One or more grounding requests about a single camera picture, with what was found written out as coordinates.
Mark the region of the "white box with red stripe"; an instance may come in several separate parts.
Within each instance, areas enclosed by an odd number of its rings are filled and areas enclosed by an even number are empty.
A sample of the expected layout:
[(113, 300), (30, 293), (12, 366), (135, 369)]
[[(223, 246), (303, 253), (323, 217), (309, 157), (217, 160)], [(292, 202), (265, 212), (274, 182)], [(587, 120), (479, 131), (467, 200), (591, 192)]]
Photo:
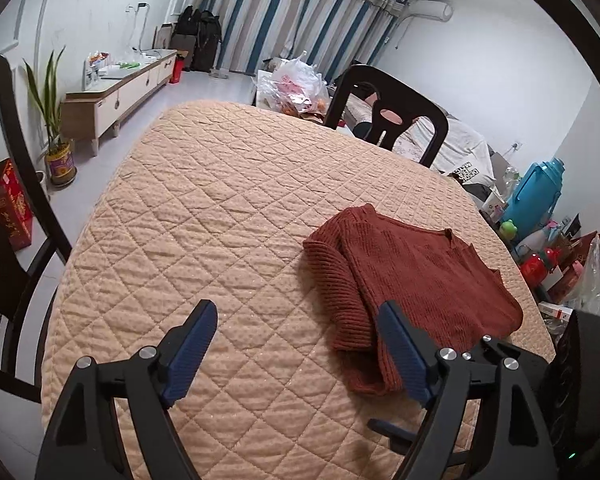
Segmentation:
[(541, 301), (538, 303), (540, 312), (549, 318), (554, 318), (560, 322), (567, 323), (570, 319), (572, 309), (562, 306), (561, 304), (551, 304), (550, 302)]

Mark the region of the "red fire extinguisher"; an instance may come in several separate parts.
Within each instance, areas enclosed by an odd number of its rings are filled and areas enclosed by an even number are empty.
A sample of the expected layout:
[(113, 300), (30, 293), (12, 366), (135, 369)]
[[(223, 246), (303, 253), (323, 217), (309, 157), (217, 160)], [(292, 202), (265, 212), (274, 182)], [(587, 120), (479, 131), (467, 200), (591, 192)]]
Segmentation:
[(171, 84), (178, 84), (181, 80), (181, 74), (184, 68), (185, 58), (181, 55), (177, 55), (174, 60), (173, 70), (170, 77)]

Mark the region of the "green round toy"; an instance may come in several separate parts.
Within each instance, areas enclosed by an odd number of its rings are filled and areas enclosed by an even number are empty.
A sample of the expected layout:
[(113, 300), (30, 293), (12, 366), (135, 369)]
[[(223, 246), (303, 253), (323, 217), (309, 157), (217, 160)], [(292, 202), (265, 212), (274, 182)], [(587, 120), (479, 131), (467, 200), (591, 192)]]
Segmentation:
[(517, 227), (512, 220), (505, 220), (498, 227), (498, 235), (506, 242), (512, 242), (517, 235)]

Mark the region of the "black chair near left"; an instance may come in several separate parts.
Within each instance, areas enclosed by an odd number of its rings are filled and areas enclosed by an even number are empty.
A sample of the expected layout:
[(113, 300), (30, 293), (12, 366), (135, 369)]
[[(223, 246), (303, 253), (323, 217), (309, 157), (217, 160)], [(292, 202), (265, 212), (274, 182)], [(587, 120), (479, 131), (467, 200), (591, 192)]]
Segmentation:
[(34, 382), (17, 377), (20, 336), (50, 260), (67, 261), (72, 249), (57, 220), (23, 139), (12, 71), (0, 55), (0, 124), (8, 157), (0, 162), (0, 317), (6, 322), (0, 364), (0, 390), (41, 401), (41, 362), (45, 332), (38, 337)]

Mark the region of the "red gift box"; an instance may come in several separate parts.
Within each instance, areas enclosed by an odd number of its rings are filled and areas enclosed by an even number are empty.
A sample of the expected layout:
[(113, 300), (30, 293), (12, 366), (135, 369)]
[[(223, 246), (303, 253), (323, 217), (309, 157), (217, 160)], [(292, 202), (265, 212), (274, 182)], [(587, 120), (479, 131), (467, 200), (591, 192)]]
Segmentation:
[(0, 225), (6, 229), (15, 252), (32, 243), (32, 224), (33, 212), (15, 166), (5, 158), (0, 161)]

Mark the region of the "peach quilted table cover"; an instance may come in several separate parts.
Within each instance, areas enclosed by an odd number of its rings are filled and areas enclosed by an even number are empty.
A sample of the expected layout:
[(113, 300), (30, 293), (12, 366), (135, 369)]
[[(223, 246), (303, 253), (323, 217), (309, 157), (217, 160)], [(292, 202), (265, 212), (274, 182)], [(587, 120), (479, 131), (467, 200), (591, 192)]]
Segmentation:
[(127, 359), (209, 299), (218, 329), (170, 409), (201, 477), (390, 478), (400, 457), (367, 422), (414, 429), (422, 411), (344, 385), (302, 254), (315, 229), (365, 204), (474, 246), (524, 312), (513, 343), (554, 356), (512, 257), (457, 182), (312, 122), (193, 101), (138, 140), (73, 247), (48, 326), (43, 416), (81, 356)]

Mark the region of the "blue white striped curtain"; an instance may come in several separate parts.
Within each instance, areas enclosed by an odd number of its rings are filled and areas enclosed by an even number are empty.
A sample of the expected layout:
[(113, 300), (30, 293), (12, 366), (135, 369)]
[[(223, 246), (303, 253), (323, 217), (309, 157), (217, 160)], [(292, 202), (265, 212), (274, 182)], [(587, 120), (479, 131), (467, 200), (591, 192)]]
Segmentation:
[(408, 0), (186, 0), (222, 28), (216, 65), (253, 75), (269, 58), (303, 58), (326, 80), (373, 63)]

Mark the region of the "blue thermos jug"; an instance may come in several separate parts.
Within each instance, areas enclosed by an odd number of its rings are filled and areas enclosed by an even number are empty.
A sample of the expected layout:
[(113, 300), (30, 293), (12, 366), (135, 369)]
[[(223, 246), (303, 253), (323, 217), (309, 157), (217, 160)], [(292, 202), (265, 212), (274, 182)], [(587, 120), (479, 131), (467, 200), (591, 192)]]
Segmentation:
[(509, 196), (502, 221), (511, 221), (517, 228), (514, 242), (538, 230), (550, 216), (562, 194), (565, 166), (553, 157), (548, 162), (534, 162)]

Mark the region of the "white low tv cabinet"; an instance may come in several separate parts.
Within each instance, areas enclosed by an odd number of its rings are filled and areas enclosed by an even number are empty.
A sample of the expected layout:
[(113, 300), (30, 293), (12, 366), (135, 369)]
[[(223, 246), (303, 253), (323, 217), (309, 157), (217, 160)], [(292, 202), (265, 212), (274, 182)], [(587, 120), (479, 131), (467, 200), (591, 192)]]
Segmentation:
[(107, 132), (120, 134), (122, 122), (169, 83), (177, 50), (158, 49), (149, 63), (127, 70), (123, 78), (101, 79), (84, 91), (68, 92), (61, 102), (60, 133), (71, 141), (88, 141), (92, 154)]

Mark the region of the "white air conditioner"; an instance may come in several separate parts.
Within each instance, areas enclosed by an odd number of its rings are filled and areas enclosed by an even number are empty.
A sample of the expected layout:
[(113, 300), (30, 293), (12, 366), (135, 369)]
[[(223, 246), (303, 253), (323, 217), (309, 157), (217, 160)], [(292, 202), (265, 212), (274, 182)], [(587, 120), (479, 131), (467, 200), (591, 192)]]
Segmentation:
[(413, 0), (406, 8), (407, 16), (424, 18), (446, 23), (453, 16), (453, 8), (449, 3), (439, 0)]

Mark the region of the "black chair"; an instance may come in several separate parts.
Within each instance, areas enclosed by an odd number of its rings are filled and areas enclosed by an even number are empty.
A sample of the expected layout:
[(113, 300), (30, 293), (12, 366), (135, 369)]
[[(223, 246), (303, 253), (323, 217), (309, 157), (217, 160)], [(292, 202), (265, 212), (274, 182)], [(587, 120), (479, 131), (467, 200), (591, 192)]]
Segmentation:
[(434, 137), (419, 159), (430, 168), (449, 130), (441, 108), (411, 87), (374, 66), (355, 64), (346, 69), (330, 101), (324, 126), (336, 129), (348, 97), (356, 84), (369, 84), (375, 91), (370, 130), (364, 140), (391, 152), (396, 139), (419, 117), (434, 125)]
[(17, 377), (20, 336), (50, 260), (67, 261), (72, 249), (57, 220), (23, 139), (12, 71), (0, 55), (0, 124), (8, 157), (0, 162), (0, 317), (6, 322), (0, 364), (0, 390), (41, 401), (41, 362), (45, 332), (38, 337), (34, 382)]

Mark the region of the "black chair far side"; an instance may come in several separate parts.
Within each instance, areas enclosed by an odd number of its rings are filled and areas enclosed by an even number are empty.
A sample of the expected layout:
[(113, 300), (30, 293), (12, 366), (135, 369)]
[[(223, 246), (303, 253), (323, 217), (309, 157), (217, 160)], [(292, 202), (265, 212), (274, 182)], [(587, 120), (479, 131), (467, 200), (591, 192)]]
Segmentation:
[(364, 140), (391, 152), (396, 139), (419, 117), (434, 125), (434, 137), (419, 159), (430, 168), (449, 130), (441, 108), (411, 87), (374, 66), (355, 64), (346, 69), (330, 101), (324, 126), (336, 129), (348, 97), (356, 84), (369, 84), (375, 91), (370, 130)]

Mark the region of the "rust red knit sweater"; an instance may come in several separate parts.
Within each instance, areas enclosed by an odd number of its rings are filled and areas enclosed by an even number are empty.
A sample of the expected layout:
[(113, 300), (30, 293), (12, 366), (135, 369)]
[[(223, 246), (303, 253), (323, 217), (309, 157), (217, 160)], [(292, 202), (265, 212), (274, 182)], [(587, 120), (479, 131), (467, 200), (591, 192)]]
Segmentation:
[(336, 214), (303, 242), (317, 295), (334, 328), (328, 341), (350, 390), (385, 396), (405, 388), (377, 328), (395, 301), (440, 347), (506, 338), (524, 314), (501, 274), (449, 229), (433, 231), (378, 214), (372, 205)]

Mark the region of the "red bottle with green band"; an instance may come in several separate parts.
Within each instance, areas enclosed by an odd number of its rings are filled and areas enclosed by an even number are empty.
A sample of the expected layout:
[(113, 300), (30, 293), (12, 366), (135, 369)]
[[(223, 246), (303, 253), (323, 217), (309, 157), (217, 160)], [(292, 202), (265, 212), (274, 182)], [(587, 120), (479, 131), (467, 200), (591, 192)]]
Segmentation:
[(542, 284), (559, 263), (559, 250), (547, 247), (531, 254), (519, 267), (520, 273), (530, 289)]

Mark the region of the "green potted plant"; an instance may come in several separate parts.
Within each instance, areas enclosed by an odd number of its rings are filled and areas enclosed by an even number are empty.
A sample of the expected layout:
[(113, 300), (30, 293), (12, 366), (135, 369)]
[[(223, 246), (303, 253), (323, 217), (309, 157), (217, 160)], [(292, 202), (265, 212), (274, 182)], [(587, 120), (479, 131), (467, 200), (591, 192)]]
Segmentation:
[(45, 134), (43, 160), (50, 184), (63, 188), (73, 182), (78, 170), (73, 159), (71, 142), (61, 134), (61, 96), (58, 92), (58, 66), (65, 49), (50, 52), (42, 78), (24, 62), (29, 96), (40, 115)]

